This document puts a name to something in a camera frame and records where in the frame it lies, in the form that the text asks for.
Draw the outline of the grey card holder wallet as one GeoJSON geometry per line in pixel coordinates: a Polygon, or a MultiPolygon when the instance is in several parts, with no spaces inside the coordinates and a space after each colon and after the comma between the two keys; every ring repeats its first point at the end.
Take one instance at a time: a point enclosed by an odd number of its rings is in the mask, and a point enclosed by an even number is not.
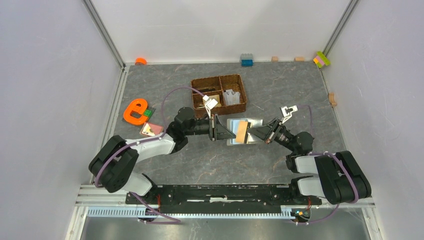
{"type": "Polygon", "coordinates": [[[259,144],[262,140],[248,133],[253,127],[263,125],[261,118],[229,118],[226,121],[227,128],[235,134],[235,137],[226,141],[228,146],[259,144]]]}

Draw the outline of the tan credit card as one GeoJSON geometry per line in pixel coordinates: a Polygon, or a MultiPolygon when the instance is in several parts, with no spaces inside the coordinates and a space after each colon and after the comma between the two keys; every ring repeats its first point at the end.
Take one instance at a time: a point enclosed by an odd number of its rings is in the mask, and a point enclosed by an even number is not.
{"type": "Polygon", "coordinates": [[[246,144],[248,142],[248,129],[250,128],[250,125],[250,122],[244,120],[238,123],[236,137],[234,140],[236,144],[246,144]]]}

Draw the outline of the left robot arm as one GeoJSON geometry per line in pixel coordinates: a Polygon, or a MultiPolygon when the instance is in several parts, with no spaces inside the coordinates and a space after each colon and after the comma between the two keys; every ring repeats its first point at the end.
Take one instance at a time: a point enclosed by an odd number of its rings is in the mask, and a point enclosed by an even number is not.
{"type": "Polygon", "coordinates": [[[136,194],[145,204],[151,204],[157,198],[157,190],[145,174],[134,172],[135,165],[156,156],[177,153],[187,145],[188,136],[196,135],[207,135],[211,141],[236,136],[220,123],[217,114],[196,118],[194,109],[182,107],[166,131],[159,135],[139,139],[112,136],[88,166],[94,185],[109,193],[125,190],[136,194]]]}

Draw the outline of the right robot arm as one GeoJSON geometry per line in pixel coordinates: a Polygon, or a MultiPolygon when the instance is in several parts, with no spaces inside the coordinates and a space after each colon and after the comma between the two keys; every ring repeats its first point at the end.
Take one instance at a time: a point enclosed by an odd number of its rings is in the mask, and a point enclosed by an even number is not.
{"type": "Polygon", "coordinates": [[[290,182],[288,196],[293,203],[302,204],[309,197],[317,197],[333,205],[354,204],[371,197],[371,184],[350,151],[313,153],[314,137],[309,132],[292,134],[278,119],[247,132],[291,151],[286,156],[286,166],[303,175],[290,182]]]}

